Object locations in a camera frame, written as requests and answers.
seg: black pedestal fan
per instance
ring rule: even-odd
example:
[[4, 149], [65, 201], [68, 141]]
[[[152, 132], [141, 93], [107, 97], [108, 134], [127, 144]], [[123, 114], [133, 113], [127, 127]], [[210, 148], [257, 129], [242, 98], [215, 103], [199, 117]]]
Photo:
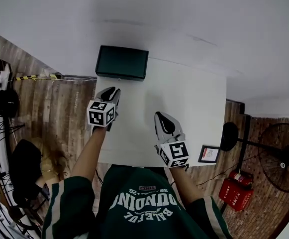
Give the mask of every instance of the black pedestal fan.
[[258, 147], [259, 161], [267, 179], [277, 189], [289, 192], [289, 123], [270, 125], [258, 138], [258, 142], [239, 139], [237, 126], [232, 122], [226, 123], [221, 150], [231, 150], [238, 141]]

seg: green t-shirt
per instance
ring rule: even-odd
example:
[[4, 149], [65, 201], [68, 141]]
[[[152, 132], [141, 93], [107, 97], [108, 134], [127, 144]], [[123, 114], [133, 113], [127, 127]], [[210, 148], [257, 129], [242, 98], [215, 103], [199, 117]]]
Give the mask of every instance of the green t-shirt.
[[112, 167], [103, 180], [98, 214], [94, 191], [83, 177], [54, 184], [42, 238], [232, 238], [211, 197], [186, 210], [161, 175], [145, 168]]

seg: dark green box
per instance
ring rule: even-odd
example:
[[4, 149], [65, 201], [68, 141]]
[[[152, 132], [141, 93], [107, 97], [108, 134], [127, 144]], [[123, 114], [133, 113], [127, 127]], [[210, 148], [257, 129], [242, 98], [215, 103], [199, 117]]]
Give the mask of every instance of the dark green box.
[[149, 52], [115, 46], [101, 46], [96, 74], [98, 76], [144, 81]]

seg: forearm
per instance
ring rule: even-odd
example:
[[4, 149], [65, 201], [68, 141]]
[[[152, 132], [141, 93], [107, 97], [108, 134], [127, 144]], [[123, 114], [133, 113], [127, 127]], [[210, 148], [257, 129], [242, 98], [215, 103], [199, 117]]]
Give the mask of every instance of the forearm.
[[71, 177], [82, 176], [93, 181], [105, 134], [105, 127], [94, 130], [73, 168]]
[[185, 206], [203, 198], [203, 193], [196, 187], [191, 177], [181, 167], [170, 168], [181, 200]]

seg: yellow and black tape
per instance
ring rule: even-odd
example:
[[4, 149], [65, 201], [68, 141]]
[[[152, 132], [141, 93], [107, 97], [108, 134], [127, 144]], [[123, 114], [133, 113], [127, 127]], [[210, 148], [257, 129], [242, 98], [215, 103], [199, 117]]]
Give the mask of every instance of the yellow and black tape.
[[[60, 79], [60, 75], [56, 75], [56, 74], [50, 74], [50, 79]], [[22, 80], [36, 80], [39, 79], [39, 74], [33, 74], [33, 75], [28, 75], [28, 76], [21, 76], [21, 77], [15, 77], [14, 81], [22, 81]]]

